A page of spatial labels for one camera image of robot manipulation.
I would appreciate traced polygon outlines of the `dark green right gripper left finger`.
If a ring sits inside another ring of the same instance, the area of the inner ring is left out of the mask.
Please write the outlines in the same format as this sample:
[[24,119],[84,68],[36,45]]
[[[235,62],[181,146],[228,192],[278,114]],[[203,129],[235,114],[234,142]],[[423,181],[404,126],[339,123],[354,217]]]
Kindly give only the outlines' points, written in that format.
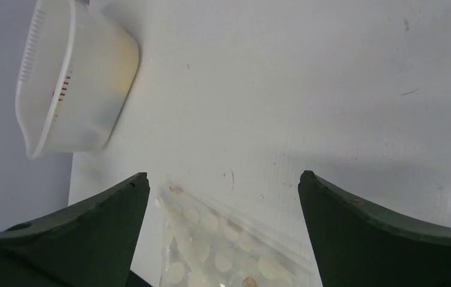
[[131,264],[149,194],[141,172],[0,231],[0,286],[146,286]]

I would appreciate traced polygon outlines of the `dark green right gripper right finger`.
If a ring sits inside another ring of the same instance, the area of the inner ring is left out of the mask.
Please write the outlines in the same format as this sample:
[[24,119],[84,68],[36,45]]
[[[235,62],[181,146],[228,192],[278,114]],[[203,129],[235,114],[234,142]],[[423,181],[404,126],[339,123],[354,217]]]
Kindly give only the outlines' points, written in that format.
[[324,286],[451,286],[451,228],[353,195],[307,170],[298,194]]

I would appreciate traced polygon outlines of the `clear polka dot zip bag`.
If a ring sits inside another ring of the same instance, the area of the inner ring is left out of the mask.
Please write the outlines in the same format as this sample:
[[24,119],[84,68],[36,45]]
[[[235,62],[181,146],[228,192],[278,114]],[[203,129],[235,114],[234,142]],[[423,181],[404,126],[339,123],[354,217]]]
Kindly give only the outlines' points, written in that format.
[[207,196],[167,181],[160,286],[321,286],[316,266],[279,233]]

